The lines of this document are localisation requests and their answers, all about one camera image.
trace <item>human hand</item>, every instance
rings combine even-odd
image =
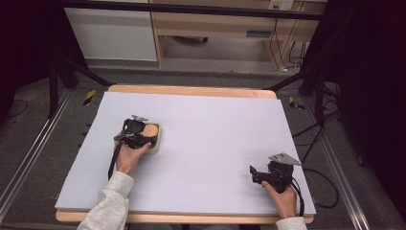
[[[140,157],[149,149],[150,146],[151,143],[146,143],[139,149],[132,149],[123,143],[120,147],[120,152],[116,160],[117,171],[130,174],[132,169],[134,169],[137,165]]]
[[[263,188],[272,196],[275,201],[277,210],[281,218],[293,218],[296,217],[296,199],[297,195],[292,186],[286,186],[283,193],[278,194],[278,192],[270,185],[268,182],[263,180],[261,182]]]

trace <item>white paper sheet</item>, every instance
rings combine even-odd
[[[90,210],[107,182],[113,137],[131,115],[162,126],[159,152],[145,155],[133,172],[129,211],[269,215],[277,210],[252,182],[249,166],[267,172],[268,156],[298,158],[281,102],[106,92],[56,203],[60,210]],[[301,167],[306,214],[315,214]]]

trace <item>white sleeve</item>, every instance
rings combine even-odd
[[[99,193],[98,205],[87,214],[78,229],[124,229],[128,214],[128,193],[133,184],[131,176],[114,171]]]
[[[306,230],[307,227],[305,226],[305,219],[302,217],[296,218],[283,218],[277,221],[277,226],[279,230]]]

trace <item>gray floor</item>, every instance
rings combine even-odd
[[[116,82],[164,85],[194,85],[217,87],[262,88],[283,80],[294,73],[274,71],[264,53],[263,44],[252,40],[209,39],[208,43],[199,43],[185,38],[172,38],[166,52],[164,66],[161,68],[134,67],[140,71],[95,69],[100,76]],[[37,229],[62,228],[55,219],[56,194],[60,190],[70,166],[75,160],[79,144],[96,116],[97,107],[102,99],[104,87],[79,76],[80,85],[72,92],[63,115],[56,124],[47,144],[36,158],[27,179],[2,218],[2,224],[28,224]],[[297,133],[312,124],[310,107],[300,110],[289,106],[288,96],[298,96],[299,82],[289,85],[278,92],[282,100],[286,118],[292,133]],[[88,106],[82,102],[89,89],[98,89],[95,98]],[[32,142],[42,126],[46,123],[48,112],[48,82],[39,82],[22,87],[15,95],[16,99],[27,102],[28,108],[20,115],[9,118],[0,129],[0,191],[5,191],[13,174],[18,170],[29,151]],[[16,101],[10,114],[16,114],[25,107]],[[336,109],[333,103],[326,113]],[[380,187],[373,171],[359,167],[356,151],[353,148],[343,125],[332,119],[326,123],[326,137],[342,166],[346,177],[360,203],[371,229],[406,229],[406,224],[395,210]],[[315,131],[295,138],[295,144],[311,142]],[[303,156],[308,146],[297,146]],[[305,168],[318,170],[333,178],[327,164],[326,153],[318,142],[309,154]],[[320,203],[329,204],[334,200],[333,190],[317,174],[306,172],[310,192]],[[353,229],[347,206],[340,197],[340,202],[333,209],[316,207],[317,215],[311,229]]]

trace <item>wooden tabletop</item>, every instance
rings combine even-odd
[[[124,85],[115,84],[109,92],[127,92],[143,94],[167,94],[185,96],[211,96],[233,98],[262,98],[277,99],[276,94],[269,90],[256,90],[245,88],[209,88],[209,87],[185,87],[185,86],[156,86],[156,85]],[[57,210],[56,219],[62,222],[80,222],[84,220],[88,211]],[[220,216],[220,215],[173,215],[173,214],[143,214],[128,213],[127,222],[149,223],[235,223],[235,224],[271,224],[280,218],[270,216]],[[304,221],[310,223],[313,216],[305,216]]]

